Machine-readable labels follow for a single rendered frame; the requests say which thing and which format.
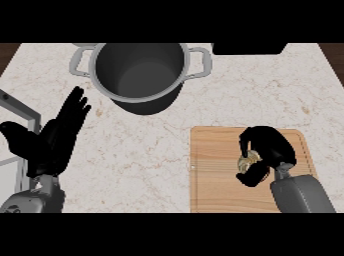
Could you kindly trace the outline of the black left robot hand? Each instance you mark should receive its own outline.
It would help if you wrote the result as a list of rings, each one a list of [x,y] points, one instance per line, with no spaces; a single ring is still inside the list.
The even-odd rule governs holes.
[[[28,161],[29,178],[36,178],[42,174],[57,177],[66,170],[76,135],[91,109],[87,101],[84,89],[76,86],[56,118],[47,122],[38,134],[16,122],[5,121],[0,124],[10,152]]]

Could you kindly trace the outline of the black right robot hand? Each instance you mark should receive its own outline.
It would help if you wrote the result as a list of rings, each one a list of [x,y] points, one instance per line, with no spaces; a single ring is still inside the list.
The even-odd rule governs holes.
[[[289,170],[296,165],[295,150],[273,127],[248,127],[239,135],[239,145],[243,157],[248,157],[248,150],[254,150],[261,158],[246,172],[236,175],[245,186],[255,187],[268,175],[270,169],[274,169],[279,179],[289,177]]]

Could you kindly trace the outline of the yellow cupcake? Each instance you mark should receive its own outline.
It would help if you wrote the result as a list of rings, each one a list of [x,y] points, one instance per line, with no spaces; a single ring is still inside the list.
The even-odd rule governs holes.
[[[237,169],[242,174],[246,173],[251,165],[261,161],[259,154],[255,150],[248,151],[248,157],[240,156],[237,160]]]

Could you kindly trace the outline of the wooden cutting board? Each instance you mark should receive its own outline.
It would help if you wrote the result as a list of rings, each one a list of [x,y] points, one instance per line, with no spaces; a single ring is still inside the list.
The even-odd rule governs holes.
[[[270,183],[255,188],[236,178],[243,128],[196,126],[190,130],[190,211],[277,213]]]

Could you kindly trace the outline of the grey metal pot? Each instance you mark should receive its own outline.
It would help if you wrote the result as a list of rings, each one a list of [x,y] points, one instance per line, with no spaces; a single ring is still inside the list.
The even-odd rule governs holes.
[[[184,43],[85,43],[69,73],[85,77],[100,93],[135,115],[153,115],[174,103],[187,80],[206,77],[212,58]]]

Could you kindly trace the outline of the black appliance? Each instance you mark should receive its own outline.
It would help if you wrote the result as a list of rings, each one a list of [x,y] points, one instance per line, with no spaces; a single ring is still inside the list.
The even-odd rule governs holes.
[[[277,55],[282,53],[286,43],[214,43],[215,55]]]

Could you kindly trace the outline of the grey sink frame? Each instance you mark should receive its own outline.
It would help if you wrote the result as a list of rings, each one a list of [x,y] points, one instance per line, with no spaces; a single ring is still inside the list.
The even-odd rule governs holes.
[[[0,161],[0,213],[41,213],[44,199],[28,176],[28,157],[36,147],[32,145],[39,131],[39,114],[0,89],[0,106],[28,120],[28,127],[13,122],[0,124],[0,132],[7,140],[14,157]]]

